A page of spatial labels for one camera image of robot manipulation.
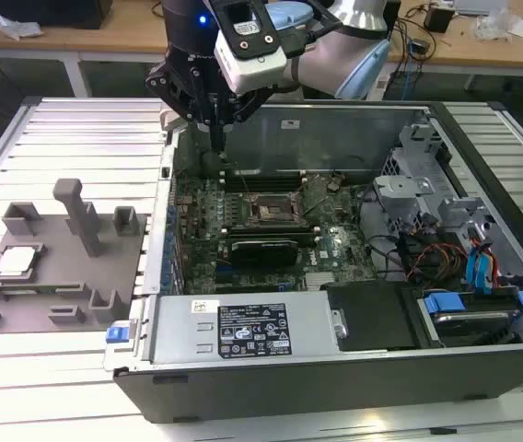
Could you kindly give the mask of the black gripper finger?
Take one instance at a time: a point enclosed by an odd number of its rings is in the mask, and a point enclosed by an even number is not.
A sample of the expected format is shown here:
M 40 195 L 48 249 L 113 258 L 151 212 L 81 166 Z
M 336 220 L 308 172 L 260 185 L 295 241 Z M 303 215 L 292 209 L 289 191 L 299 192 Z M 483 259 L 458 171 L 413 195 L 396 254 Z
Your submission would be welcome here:
M 145 84 L 181 118 L 208 132 L 211 149 L 218 151 L 219 124 L 204 74 L 202 67 L 193 64 L 184 67 L 159 64 L 152 69 Z
M 269 87 L 247 92 L 238 96 L 227 87 L 218 93 L 218 150 L 223 151 L 226 145 L 226 132 L 236 122 L 245 122 L 272 95 Z

